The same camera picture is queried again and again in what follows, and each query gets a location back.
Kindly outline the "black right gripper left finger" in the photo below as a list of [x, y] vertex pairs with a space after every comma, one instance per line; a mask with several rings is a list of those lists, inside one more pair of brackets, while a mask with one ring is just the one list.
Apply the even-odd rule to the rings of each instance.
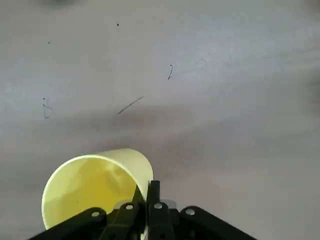
[[139, 240], [144, 231], [144, 199], [138, 187], [131, 202], [107, 213], [91, 207], [33, 236], [32, 240]]

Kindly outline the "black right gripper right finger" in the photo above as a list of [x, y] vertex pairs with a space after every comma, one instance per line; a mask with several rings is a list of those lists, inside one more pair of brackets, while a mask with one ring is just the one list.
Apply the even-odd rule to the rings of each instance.
[[226, 221], [198, 206], [181, 211], [160, 200], [160, 182], [152, 180], [147, 192], [149, 240], [254, 240]]

